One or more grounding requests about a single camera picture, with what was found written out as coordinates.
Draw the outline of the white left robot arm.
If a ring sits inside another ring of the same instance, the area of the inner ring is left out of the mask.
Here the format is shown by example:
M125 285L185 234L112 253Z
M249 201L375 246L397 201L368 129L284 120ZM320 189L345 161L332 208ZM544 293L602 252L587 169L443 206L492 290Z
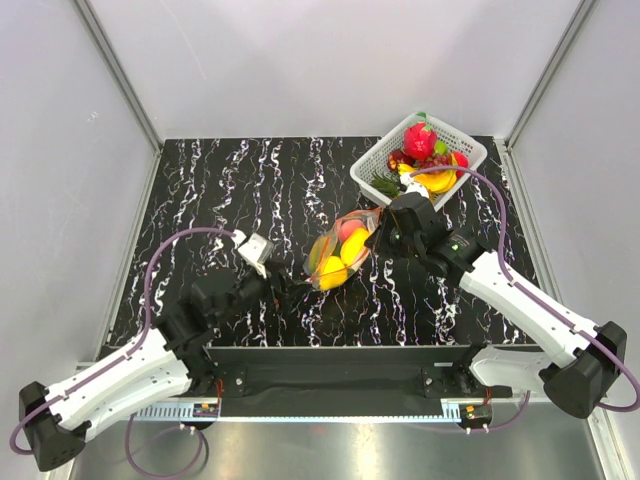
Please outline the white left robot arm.
M284 305L294 282L280 262L239 278L226 268L195 281L163 308L147 333L55 385L19 393L19 418L42 472L78 456L103 430L155 402L208 394L216 368L206 350L215 329L265 302Z

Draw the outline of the pink peach toy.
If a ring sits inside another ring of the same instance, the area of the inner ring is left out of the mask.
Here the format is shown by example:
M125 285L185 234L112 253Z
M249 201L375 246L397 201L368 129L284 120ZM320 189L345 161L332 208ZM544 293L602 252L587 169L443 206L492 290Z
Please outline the pink peach toy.
M341 223L338 229L338 237L340 243L344 243L354 231L364 229L367 231L366 225L358 219L349 219Z

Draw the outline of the clear zip top bag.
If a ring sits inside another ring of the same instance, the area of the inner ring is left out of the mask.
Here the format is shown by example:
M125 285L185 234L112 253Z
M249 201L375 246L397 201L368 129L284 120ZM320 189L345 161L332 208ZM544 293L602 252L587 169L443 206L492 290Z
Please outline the clear zip top bag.
M379 226L381 216L381 207L355 210L317 237L303 267L307 282L318 291L342 286L368 258L366 242Z

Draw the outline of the yellow orange papaya toy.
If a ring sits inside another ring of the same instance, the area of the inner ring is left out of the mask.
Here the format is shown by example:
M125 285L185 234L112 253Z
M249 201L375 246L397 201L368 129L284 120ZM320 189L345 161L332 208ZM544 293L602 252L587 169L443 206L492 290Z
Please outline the yellow orange papaya toy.
M306 259L305 272L308 275L312 275L317 270L329 246L330 242L326 236L320 236L315 240Z

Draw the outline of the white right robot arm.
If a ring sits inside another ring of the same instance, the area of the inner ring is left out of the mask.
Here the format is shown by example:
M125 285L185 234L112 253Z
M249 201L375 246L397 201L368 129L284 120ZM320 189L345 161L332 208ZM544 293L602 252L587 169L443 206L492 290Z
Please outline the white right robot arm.
M496 309L538 345L537 353L471 348L453 374L463 395L493 386L540 392L565 413L586 419L622 374L622 327L612 321L597 325L565 308L473 232L447 228L420 194L404 194L383 208L366 244L382 257L418 262L427 274Z

